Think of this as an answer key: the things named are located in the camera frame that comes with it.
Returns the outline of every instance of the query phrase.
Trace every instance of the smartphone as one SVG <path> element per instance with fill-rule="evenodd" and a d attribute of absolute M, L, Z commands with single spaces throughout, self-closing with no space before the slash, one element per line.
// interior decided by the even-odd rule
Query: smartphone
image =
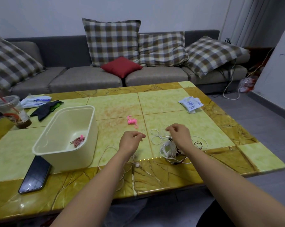
<path fill-rule="evenodd" d="M 41 156 L 35 156 L 18 192 L 20 194 L 37 191 L 47 181 L 51 165 Z"/>

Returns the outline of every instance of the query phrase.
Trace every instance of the checkered throw pillow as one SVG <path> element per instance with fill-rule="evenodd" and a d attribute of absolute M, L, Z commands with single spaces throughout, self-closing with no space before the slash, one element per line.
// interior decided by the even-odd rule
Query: checkered throw pillow
<path fill-rule="evenodd" d="M 118 57 L 138 63 L 140 20 L 100 22 L 82 18 L 93 67 L 100 67 Z"/>
<path fill-rule="evenodd" d="M 189 59 L 184 63 L 200 78 L 243 54 L 240 47 L 202 37 L 186 47 Z"/>
<path fill-rule="evenodd" d="M 184 32 L 139 34 L 138 48 L 143 66 L 178 66 L 188 59 Z"/>
<path fill-rule="evenodd" d="M 13 85 L 45 70 L 39 62 L 0 37 L 0 89 Z"/>

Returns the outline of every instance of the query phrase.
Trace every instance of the plastic storage bin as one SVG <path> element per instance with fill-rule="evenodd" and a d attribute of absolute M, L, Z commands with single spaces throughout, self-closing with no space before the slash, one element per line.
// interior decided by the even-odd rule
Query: plastic storage bin
<path fill-rule="evenodd" d="M 60 171 L 88 167 L 93 160 L 98 133 L 94 112 L 93 106 L 67 107 L 57 111 L 32 152 Z M 74 148 L 70 142 L 80 135 L 86 138 Z"/>

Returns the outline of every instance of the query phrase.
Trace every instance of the coffee table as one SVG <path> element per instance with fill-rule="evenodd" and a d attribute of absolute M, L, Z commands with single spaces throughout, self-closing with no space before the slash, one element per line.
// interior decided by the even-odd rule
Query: coffee table
<path fill-rule="evenodd" d="M 154 136 L 151 130 L 164 132 L 166 125 L 172 123 L 185 124 L 192 136 L 207 141 L 208 148 L 203 150 L 205 153 L 243 176 L 285 168 L 280 159 L 190 81 L 48 95 L 52 100 L 64 102 L 57 110 L 82 105 L 95 106 L 99 132 L 93 162 L 89 168 L 70 172 L 53 169 L 42 190 L 20 195 L 17 191 L 34 158 L 31 149 L 54 113 L 42 122 L 38 122 L 36 117 L 32 118 L 31 126 L 22 130 L 6 118 L 0 119 L 0 221 L 63 209 L 98 173 L 98 161 L 105 148 L 110 144 L 118 147 L 122 134 L 127 130 L 135 130 L 134 125 L 127 124 L 128 115 L 138 120 L 137 130 L 147 137 L 135 154 L 140 167 L 133 167 L 125 174 L 124 186 L 115 193 L 115 199 L 143 197 L 161 191 L 203 185 L 192 164 L 170 164 L 160 157 L 160 145 L 152 143 Z M 187 113 L 178 103 L 187 96 L 198 97 L 204 106 L 197 109 L 195 114 Z M 153 142 L 157 144 L 160 139 L 155 137 Z M 114 149 L 107 149 L 100 165 L 105 165 L 114 154 Z"/>

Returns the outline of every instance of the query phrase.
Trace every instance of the gray sofa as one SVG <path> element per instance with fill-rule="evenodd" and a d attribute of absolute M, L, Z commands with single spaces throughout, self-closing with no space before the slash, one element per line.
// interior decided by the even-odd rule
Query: gray sofa
<path fill-rule="evenodd" d="M 205 35 L 218 39 L 219 31 L 186 31 L 186 46 Z M 84 35 L 7 40 L 47 67 L 45 72 L 12 87 L 11 92 L 0 91 L 2 95 L 14 94 L 20 98 L 25 98 L 29 93 L 47 94 L 187 80 L 205 93 L 218 92 L 222 91 L 229 81 L 229 70 L 232 66 L 229 64 L 220 72 L 219 70 L 209 72 L 202 79 L 186 67 L 144 67 L 122 80 L 101 68 L 90 66 L 91 59 Z M 234 83 L 230 89 L 237 86 L 238 81 L 246 76 L 247 70 L 240 64 L 247 62 L 249 58 L 249 53 L 246 53 L 237 59 L 233 72 Z"/>

